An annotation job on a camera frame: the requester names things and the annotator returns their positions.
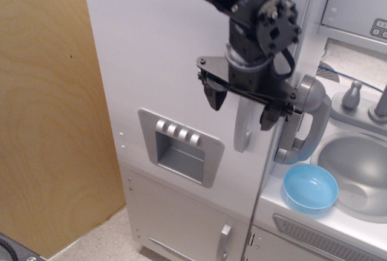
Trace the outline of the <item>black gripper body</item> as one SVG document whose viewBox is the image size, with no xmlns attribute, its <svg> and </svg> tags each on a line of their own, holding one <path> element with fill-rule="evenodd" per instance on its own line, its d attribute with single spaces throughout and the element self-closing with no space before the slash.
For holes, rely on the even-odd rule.
<svg viewBox="0 0 387 261">
<path fill-rule="evenodd" d="M 296 109 L 298 92 L 285 79 L 274 75 L 274 64 L 271 60 L 261 66 L 246 69 L 235 68 L 225 57 L 197 58 L 199 72 L 207 74 L 222 84 L 228 92 L 245 97 L 254 102 L 283 103 L 287 113 Z"/>
</svg>

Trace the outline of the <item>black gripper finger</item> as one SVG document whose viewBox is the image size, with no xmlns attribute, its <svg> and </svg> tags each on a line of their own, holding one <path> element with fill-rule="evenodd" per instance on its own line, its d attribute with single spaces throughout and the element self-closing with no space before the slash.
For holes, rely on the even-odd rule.
<svg viewBox="0 0 387 261">
<path fill-rule="evenodd" d="M 283 103 L 268 103 L 261 114 L 260 125 L 262 131 L 269 131 L 279 120 L 285 116 L 287 107 Z"/>
<path fill-rule="evenodd" d="M 210 107 L 219 111 L 227 95 L 226 87 L 202 72 L 198 73 L 198 79 L 203 85 L 203 91 Z"/>
</svg>

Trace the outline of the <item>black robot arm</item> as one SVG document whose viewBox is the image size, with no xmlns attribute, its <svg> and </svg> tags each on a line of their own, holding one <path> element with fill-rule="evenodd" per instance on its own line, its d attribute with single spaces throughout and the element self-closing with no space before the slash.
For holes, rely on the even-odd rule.
<svg viewBox="0 0 387 261">
<path fill-rule="evenodd" d="M 291 0 L 205 0 L 229 17 L 226 75 L 208 59 L 198 60 L 204 93 L 219 110 L 228 92 L 262 103 L 261 129 L 294 111 L 298 94 L 287 82 L 294 72 L 289 46 L 299 40 L 298 12 Z"/>
</svg>

